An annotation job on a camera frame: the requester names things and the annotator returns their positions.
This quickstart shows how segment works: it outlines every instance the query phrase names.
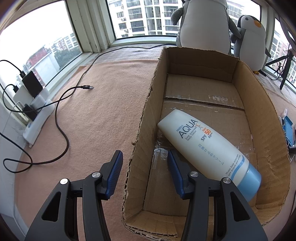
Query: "small bottle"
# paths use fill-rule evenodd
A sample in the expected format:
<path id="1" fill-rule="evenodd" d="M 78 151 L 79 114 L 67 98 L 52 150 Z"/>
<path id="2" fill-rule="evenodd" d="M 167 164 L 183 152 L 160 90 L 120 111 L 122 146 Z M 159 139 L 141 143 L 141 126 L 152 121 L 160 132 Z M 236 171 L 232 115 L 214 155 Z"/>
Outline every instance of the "small bottle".
<path id="1" fill-rule="evenodd" d="M 247 201 L 261 184 L 260 173 L 222 135 L 191 115 L 173 110 L 158 123 L 172 145 L 207 178 L 230 178 Z"/>

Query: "tree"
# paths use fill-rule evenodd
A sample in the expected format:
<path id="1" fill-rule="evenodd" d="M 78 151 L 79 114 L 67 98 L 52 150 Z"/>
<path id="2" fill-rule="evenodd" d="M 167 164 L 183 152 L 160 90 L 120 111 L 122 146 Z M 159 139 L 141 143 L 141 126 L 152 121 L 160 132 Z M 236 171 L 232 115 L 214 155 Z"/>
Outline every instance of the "tree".
<path id="1" fill-rule="evenodd" d="M 80 49 L 78 47 L 73 49 L 66 49 L 66 50 L 58 50 L 54 57 L 57 60 L 57 63 L 59 64 L 60 69 L 65 67 L 71 60 L 73 60 L 75 57 L 77 57 L 81 53 Z"/>

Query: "blue tool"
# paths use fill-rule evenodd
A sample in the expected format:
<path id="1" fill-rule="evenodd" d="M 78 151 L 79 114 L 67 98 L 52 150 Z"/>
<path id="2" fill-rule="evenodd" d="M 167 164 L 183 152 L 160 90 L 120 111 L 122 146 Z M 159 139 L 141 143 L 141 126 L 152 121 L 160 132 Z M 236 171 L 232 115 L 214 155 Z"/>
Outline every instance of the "blue tool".
<path id="1" fill-rule="evenodd" d="M 168 167 L 176 192 L 189 199 L 181 241 L 205 241 L 209 216 L 209 197 L 214 197 L 215 241 L 267 241 L 267 236 L 243 195 L 230 178 L 207 179 L 180 161 L 177 152 L 168 152 Z"/>
<path id="2" fill-rule="evenodd" d="M 36 215 L 25 241 L 78 241 L 78 197 L 82 197 L 86 241 L 111 241 L 101 200 L 114 194 L 122 164 L 123 154 L 117 150 L 110 162 L 85 179 L 60 180 Z"/>

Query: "tripod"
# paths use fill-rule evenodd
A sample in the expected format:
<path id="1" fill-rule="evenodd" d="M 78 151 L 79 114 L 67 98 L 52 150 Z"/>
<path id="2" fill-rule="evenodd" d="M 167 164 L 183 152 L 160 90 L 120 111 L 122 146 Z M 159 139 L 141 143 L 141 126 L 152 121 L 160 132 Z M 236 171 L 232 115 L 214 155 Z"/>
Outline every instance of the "tripod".
<path id="1" fill-rule="evenodd" d="M 281 85 L 279 87 L 280 90 L 282 90 L 282 88 L 283 88 L 283 86 L 284 86 L 284 84 L 286 82 L 286 79 L 287 79 L 287 76 L 288 76 L 288 73 L 289 73 L 289 69 L 291 67 L 291 62 L 292 62 L 293 57 L 294 57 L 294 55 L 293 55 L 291 49 L 289 49 L 286 56 L 279 57 L 279 58 L 277 58 L 277 59 L 275 59 L 273 61 L 270 61 L 270 62 L 268 62 L 266 64 L 266 66 L 270 66 L 270 65 L 272 65 L 274 63 L 278 63 L 278 62 L 280 62 L 280 61 L 282 61 L 284 59 L 287 59 L 287 62 L 286 62 L 286 65 L 284 67 L 283 74 L 282 74 L 283 79 L 282 79 Z"/>

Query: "blue bottle cap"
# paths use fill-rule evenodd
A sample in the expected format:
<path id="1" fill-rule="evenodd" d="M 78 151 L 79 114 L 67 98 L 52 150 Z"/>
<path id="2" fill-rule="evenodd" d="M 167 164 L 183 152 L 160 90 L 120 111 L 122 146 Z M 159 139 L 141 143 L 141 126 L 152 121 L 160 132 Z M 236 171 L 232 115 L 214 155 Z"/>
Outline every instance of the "blue bottle cap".
<path id="1" fill-rule="evenodd" d="M 237 188 L 242 193 L 244 198 L 249 202 L 257 193 L 260 184 L 261 174 L 250 163 L 244 178 Z"/>

